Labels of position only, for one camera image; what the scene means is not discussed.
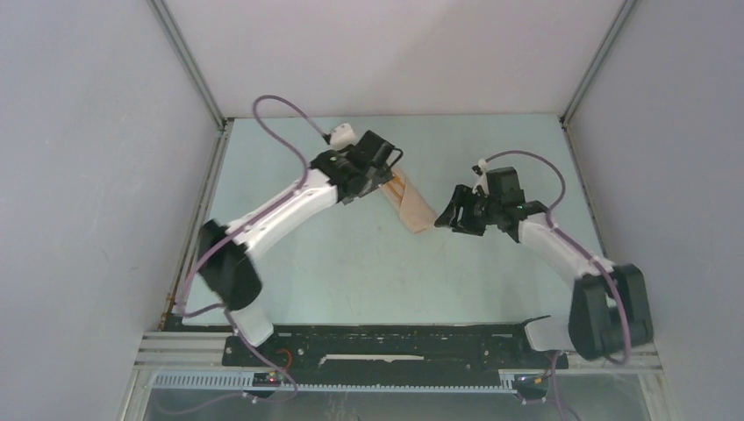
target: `metal frame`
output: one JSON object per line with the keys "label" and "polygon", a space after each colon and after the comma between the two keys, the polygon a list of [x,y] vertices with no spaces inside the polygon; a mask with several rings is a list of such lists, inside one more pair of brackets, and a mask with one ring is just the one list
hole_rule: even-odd
{"label": "metal frame", "polygon": [[173,14],[171,14],[165,0],[147,0],[147,2],[150,3],[150,7],[153,9],[153,14],[158,19],[158,22],[160,22],[168,41],[170,41],[171,46],[173,46],[173,49],[175,50],[175,54],[178,56],[178,60],[183,64],[186,74],[189,75],[189,78],[197,88],[199,95],[201,95],[202,100],[204,100],[204,104],[207,106],[207,109],[217,124],[217,127],[220,130],[224,129],[225,116],[222,114],[222,111],[219,110],[217,101],[215,101],[214,96],[211,94],[209,86],[204,79],[204,75],[202,75],[202,71],[199,69],[196,60],[194,60],[194,55],[191,54],[189,46],[183,39],[183,35],[178,29],[178,25],[175,23]]}
{"label": "metal frame", "polygon": [[[127,384],[119,421],[141,421],[154,389],[206,389],[235,392],[249,387],[254,373],[265,373],[267,367],[223,367],[222,358],[228,332],[149,332],[139,346],[132,375]],[[586,361],[568,353],[569,368],[560,375],[637,375],[646,397],[652,421],[676,421],[671,411],[669,389],[653,344],[633,349],[631,363],[616,367],[603,360]],[[501,387],[395,388],[349,387],[345,385],[314,386],[300,384],[301,391],[393,392],[393,393],[513,393],[511,382],[516,375],[538,375],[539,369],[498,370]]]}
{"label": "metal frame", "polygon": [[191,269],[191,264],[194,261],[194,254],[197,252],[197,239],[198,239],[198,227],[204,223],[206,216],[209,215],[211,208],[211,201],[214,197],[215,188],[217,187],[217,181],[219,179],[219,172],[222,169],[222,162],[225,160],[225,153],[227,152],[227,140],[230,139],[230,134],[233,132],[233,118],[228,118],[225,121],[225,128],[219,133],[218,138],[214,142],[214,147],[211,151],[211,157],[209,166],[207,167],[206,175],[204,176],[204,182],[199,192],[199,202],[194,209],[194,214],[191,217],[189,225],[190,236],[186,238],[181,249],[181,260],[178,265],[179,269],[175,273],[173,282],[170,285],[168,295],[166,296],[165,308],[161,314],[161,320],[158,324],[158,328],[162,329],[166,320],[173,310],[173,307],[179,296],[179,286],[182,285],[181,281],[188,275]]}
{"label": "metal frame", "polygon": [[605,242],[602,238],[602,233],[599,230],[599,222],[597,221],[597,214],[595,213],[594,209],[594,199],[592,198],[589,187],[587,186],[586,182],[584,181],[584,172],[581,165],[581,162],[578,160],[578,156],[576,155],[576,148],[574,147],[574,142],[571,140],[571,133],[570,133],[570,127],[563,126],[563,138],[566,140],[566,146],[569,148],[569,154],[571,155],[571,161],[574,163],[574,170],[576,171],[576,176],[579,179],[579,185],[581,186],[583,196],[586,199],[587,208],[589,209],[589,217],[591,218],[591,224],[594,226],[594,233],[597,235],[597,239],[599,240],[599,249],[602,252],[603,256],[609,256],[607,253],[607,247],[605,245]]}
{"label": "metal frame", "polygon": [[569,104],[566,106],[566,110],[561,116],[561,122],[564,127],[570,123],[571,119],[576,114],[576,110],[578,110],[578,107],[581,105],[591,83],[594,82],[594,78],[597,76],[597,72],[605,63],[605,59],[610,55],[610,51],[615,46],[615,41],[618,40],[618,36],[622,32],[639,1],[640,0],[625,0],[620,6],[618,14],[615,15],[615,19],[613,19],[610,28],[607,30],[602,42],[599,44],[599,49],[594,54],[594,58],[591,59],[589,67],[586,69],[586,72],[584,72],[582,80],[579,82],[579,86],[576,87],[574,95],[569,100]]}

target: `white wall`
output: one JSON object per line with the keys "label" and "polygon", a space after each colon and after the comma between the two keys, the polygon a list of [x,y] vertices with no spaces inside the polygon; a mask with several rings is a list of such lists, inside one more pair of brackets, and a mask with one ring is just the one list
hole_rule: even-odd
{"label": "white wall", "polygon": [[640,2],[571,125],[682,419],[742,419],[744,2]]}
{"label": "white wall", "polygon": [[312,116],[560,113],[621,4],[168,1],[230,117],[265,93]]}
{"label": "white wall", "polygon": [[113,419],[216,128],[147,2],[0,3],[0,416]]}

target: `cloth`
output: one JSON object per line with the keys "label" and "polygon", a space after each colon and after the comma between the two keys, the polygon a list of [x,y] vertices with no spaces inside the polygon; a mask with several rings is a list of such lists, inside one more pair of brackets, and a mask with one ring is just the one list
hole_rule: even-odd
{"label": "cloth", "polygon": [[411,180],[399,168],[393,168],[393,179],[381,187],[403,225],[414,234],[434,226],[437,214],[413,187]]}

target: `light blue table surface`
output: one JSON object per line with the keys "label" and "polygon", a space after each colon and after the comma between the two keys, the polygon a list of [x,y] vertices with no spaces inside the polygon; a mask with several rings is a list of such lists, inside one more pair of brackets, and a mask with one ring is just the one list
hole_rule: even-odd
{"label": "light blue table surface", "polygon": [[[478,159],[524,149],[550,159],[566,176],[568,192],[555,212],[561,227],[599,252],[568,146],[553,115],[319,118],[330,131],[348,122],[358,136],[373,130],[402,148],[399,165],[439,214],[455,184],[472,185]],[[268,124],[305,154],[326,149],[301,118]],[[559,193],[541,162],[509,156],[492,168],[514,166],[527,200],[551,203]],[[235,121],[210,218],[238,218],[285,189],[300,175],[297,158],[252,119]],[[530,250],[496,227],[484,237],[432,229],[411,234],[381,192],[320,212],[255,262],[259,296],[275,324],[472,324],[516,322],[565,314],[570,291]],[[218,301],[201,278],[187,302],[193,311]],[[215,310],[184,321],[224,325]]]}

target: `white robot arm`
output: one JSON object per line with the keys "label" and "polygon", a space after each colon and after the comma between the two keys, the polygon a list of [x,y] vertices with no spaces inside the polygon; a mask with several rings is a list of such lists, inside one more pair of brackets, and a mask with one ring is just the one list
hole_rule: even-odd
{"label": "white robot arm", "polygon": [[526,338],[533,350],[576,350],[585,359],[593,360],[624,349],[626,329],[619,309],[607,303],[611,288],[600,268],[614,282],[623,304],[630,344],[638,346],[653,340],[646,286],[637,267],[617,266],[588,254],[567,234],[559,232],[557,225],[548,221],[544,204],[525,200],[514,168],[486,172],[482,160],[473,170],[478,175],[476,186],[456,186],[449,205],[434,225],[478,236],[485,233],[487,225],[496,225],[515,242],[536,252],[573,290],[570,314],[525,323]]}
{"label": "white robot arm", "polygon": [[[207,260],[199,274],[253,346],[260,345],[274,331],[265,311],[255,301],[262,284],[253,260],[316,213],[336,203],[351,203],[390,181],[391,167],[403,153],[374,132],[364,133],[357,141],[349,125],[337,127],[326,141],[331,148],[311,161],[303,185],[295,182],[259,209],[225,225],[211,220],[200,231],[200,257],[232,236]],[[389,164],[394,151],[398,156]]]}

